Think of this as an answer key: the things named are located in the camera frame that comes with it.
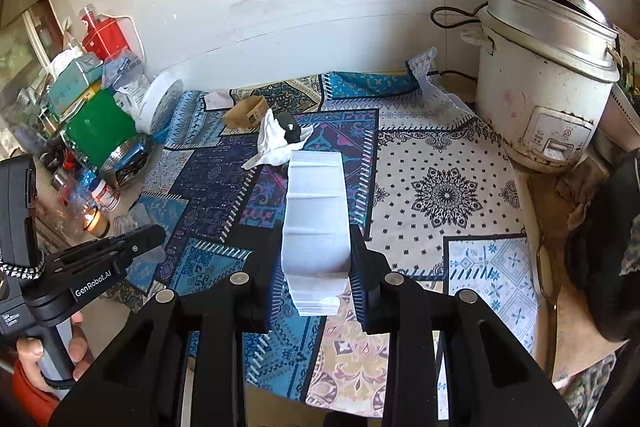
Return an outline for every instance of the bolt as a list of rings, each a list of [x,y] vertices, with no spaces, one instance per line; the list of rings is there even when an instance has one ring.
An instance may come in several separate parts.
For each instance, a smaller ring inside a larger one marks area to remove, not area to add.
[[[236,272],[231,274],[229,280],[231,281],[231,284],[241,285],[249,282],[249,275],[244,272]]]
[[[393,286],[399,286],[404,282],[404,277],[398,272],[389,272],[385,275],[385,281]]]
[[[464,289],[459,294],[460,300],[466,302],[467,304],[473,304],[478,300],[478,294],[473,290]]]
[[[172,290],[168,290],[165,288],[164,290],[160,290],[156,293],[156,301],[161,304],[165,304],[167,302],[171,302],[174,298],[174,292]]]

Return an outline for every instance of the white rice cooker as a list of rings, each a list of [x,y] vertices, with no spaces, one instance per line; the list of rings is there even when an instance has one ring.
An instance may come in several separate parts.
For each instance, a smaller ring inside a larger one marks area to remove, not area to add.
[[[575,165],[620,74],[617,33],[589,0],[489,0],[482,29],[476,107],[507,154],[540,172]]]

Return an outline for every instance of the white folded paper strip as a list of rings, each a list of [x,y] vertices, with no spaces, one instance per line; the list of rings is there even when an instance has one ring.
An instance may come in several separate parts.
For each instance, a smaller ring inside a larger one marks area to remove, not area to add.
[[[349,209],[339,152],[293,151],[282,271],[300,315],[335,315],[349,278]]]

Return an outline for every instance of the small brown box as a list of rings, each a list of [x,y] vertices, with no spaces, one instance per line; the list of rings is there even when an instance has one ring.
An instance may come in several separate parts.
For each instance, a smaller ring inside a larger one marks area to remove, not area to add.
[[[269,104],[265,97],[253,95],[236,103],[222,116],[222,121],[229,129],[256,127],[268,110]]]

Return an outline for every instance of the rice cooker control panel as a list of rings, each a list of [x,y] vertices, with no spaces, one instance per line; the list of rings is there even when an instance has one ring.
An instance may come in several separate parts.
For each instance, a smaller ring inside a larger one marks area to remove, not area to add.
[[[525,147],[545,162],[568,164],[587,147],[592,123],[561,111],[537,106],[524,135]]]

